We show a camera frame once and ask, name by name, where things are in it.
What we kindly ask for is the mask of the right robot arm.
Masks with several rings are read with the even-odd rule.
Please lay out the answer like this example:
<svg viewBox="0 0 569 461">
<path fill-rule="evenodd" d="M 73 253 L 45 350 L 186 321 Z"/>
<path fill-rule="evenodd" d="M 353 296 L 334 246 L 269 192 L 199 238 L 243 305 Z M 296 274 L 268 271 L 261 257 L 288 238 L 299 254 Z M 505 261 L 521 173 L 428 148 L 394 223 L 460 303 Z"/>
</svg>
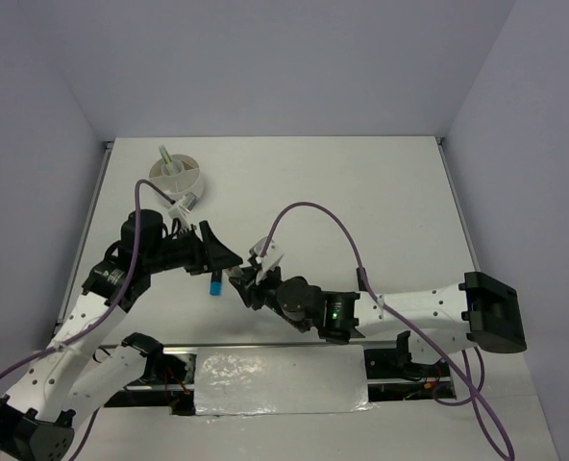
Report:
<svg viewBox="0 0 569 461">
<path fill-rule="evenodd" d="M 371 296 L 327 291 L 301 276 L 283 279 L 275 268 L 259 277 L 249 266 L 228 271 L 244 305 L 270 309 L 300 332 L 315 330 L 332 344 L 375 339 L 396 344 L 395 365 L 416 376 L 444 354 L 472 348 L 497 354 L 527 348 L 514 288 L 483 272 L 431 291 Z"/>
</svg>

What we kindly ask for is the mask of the black blue highlighter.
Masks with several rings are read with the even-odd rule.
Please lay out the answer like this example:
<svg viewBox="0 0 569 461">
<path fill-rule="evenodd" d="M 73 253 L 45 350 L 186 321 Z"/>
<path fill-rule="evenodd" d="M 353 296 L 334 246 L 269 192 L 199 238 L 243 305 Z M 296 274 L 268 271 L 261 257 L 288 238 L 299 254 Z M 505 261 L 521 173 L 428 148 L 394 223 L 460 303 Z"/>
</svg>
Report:
<svg viewBox="0 0 569 461">
<path fill-rule="evenodd" d="M 222 279 L 223 273 L 221 271 L 214 271 L 210 278 L 210 295 L 219 297 L 222 293 Z"/>
</svg>

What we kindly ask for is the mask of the thin yellow highlighter pen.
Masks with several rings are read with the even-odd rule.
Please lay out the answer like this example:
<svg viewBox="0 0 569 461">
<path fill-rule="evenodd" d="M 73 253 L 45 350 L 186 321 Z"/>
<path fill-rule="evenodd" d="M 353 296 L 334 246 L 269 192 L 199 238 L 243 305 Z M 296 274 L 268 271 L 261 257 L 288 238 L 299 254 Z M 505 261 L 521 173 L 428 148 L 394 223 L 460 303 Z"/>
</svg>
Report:
<svg viewBox="0 0 569 461">
<path fill-rule="evenodd" d="M 161 158 L 163 160 L 163 166 L 166 168 L 167 174 L 169 176 L 177 175 L 178 174 L 177 166 L 164 145 L 159 146 L 159 152 L 161 154 Z"/>
</svg>

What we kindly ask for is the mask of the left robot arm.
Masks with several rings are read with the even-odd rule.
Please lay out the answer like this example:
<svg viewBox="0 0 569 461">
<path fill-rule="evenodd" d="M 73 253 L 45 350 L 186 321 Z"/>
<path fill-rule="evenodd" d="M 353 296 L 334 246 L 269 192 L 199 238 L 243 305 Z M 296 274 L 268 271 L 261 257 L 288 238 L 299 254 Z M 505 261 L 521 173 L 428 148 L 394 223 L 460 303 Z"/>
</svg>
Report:
<svg viewBox="0 0 569 461">
<path fill-rule="evenodd" d="M 16 460 L 62 459 L 77 427 L 114 394 L 164 374 L 162 343 L 138 332 L 87 368 L 103 340 L 150 288 L 151 277 L 173 269 L 210 274 L 241 261 L 206 221 L 169 234 L 159 212 L 132 212 L 119 239 L 90 270 L 75 307 L 47 348 L 21 361 L 25 374 L 0 397 L 0 450 Z"/>
</svg>

